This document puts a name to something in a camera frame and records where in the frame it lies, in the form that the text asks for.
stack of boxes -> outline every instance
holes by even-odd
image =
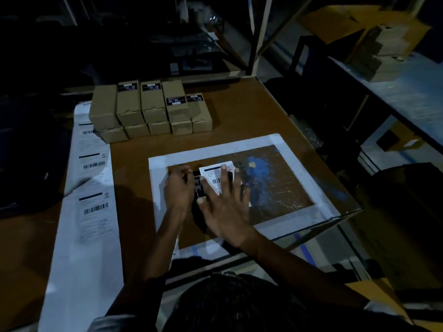
[[[401,56],[409,43],[403,39],[409,31],[407,26],[372,28],[358,51],[351,65],[367,81],[396,80],[404,68]]]
[[[170,133],[171,128],[174,136],[212,130],[203,95],[185,96],[180,80],[96,86],[89,117],[106,143]]]

person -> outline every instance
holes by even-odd
[[[141,267],[126,282],[106,316],[89,332],[155,331],[155,323],[175,241],[194,198],[194,175],[176,167],[166,180],[166,214]],[[389,308],[370,302],[260,234],[248,223],[250,188],[241,195],[236,169],[232,189],[221,167],[221,195],[204,178],[207,197],[197,200],[209,229],[252,257],[275,284],[252,275],[213,274],[178,299],[163,331],[373,331],[421,329]]]

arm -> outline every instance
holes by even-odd
[[[187,183],[183,180],[184,175],[187,175]],[[165,282],[163,276],[169,270],[175,241],[194,197],[194,175],[189,167],[176,167],[166,180],[163,192],[167,210],[151,249],[136,275],[123,286],[107,316],[137,316],[141,312],[146,316],[152,312],[155,317],[145,321],[152,326],[155,324]]]
[[[238,169],[229,192],[226,168],[222,167],[222,194],[218,196],[203,179],[202,185],[209,202],[197,200],[208,227],[214,234],[251,256],[280,285],[289,286],[296,293],[314,302],[363,308],[368,300],[343,284],[332,282],[328,275],[303,259],[291,254],[260,234],[248,221],[250,188],[241,200],[241,177]]]

gray sleeve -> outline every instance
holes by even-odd
[[[120,332],[131,321],[134,315],[104,316],[92,321],[87,332]]]

brown tabletop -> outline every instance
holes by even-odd
[[[125,276],[132,273],[155,235],[149,157],[279,133],[342,215],[360,209],[265,87],[255,78],[186,89],[202,92],[213,130],[174,137],[132,139],[111,145]],[[0,331],[39,317],[60,212],[0,220]]]

